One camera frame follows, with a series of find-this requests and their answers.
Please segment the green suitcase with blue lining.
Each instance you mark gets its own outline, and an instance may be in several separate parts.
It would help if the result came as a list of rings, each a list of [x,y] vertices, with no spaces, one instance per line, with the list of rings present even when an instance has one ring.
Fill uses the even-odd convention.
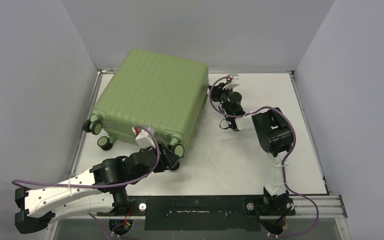
[[[89,120],[109,138],[135,143],[135,126],[152,127],[166,145],[188,148],[205,107],[206,63],[131,49],[96,100]]]

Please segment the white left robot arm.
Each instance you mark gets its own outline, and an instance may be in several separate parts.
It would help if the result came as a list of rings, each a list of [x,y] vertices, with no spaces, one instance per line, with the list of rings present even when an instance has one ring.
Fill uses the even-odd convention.
[[[61,219],[82,214],[102,213],[125,215],[135,208],[126,187],[135,185],[151,173],[174,171],[184,156],[182,144],[142,148],[129,156],[108,158],[90,169],[54,184],[29,183],[15,190],[14,200],[19,211],[14,225],[19,233],[31,234]]]

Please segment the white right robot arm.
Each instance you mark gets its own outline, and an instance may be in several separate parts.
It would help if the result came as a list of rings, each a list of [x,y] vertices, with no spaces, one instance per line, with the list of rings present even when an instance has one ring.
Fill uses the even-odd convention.
[[[289,193],[285,176],[286,159],[296,142],[295,132],[289,120],[278,107],[264,107],[256,112],[246,113],[241,106],[242,95],[230,88],[228,83],[210,85],[210,104],[218,103],[214,109],[224,116],[227,127],[234,132],[254,130],[261,148],[271,156],[266,162],[264,210],[275,214],[283,207],[279,197]]]

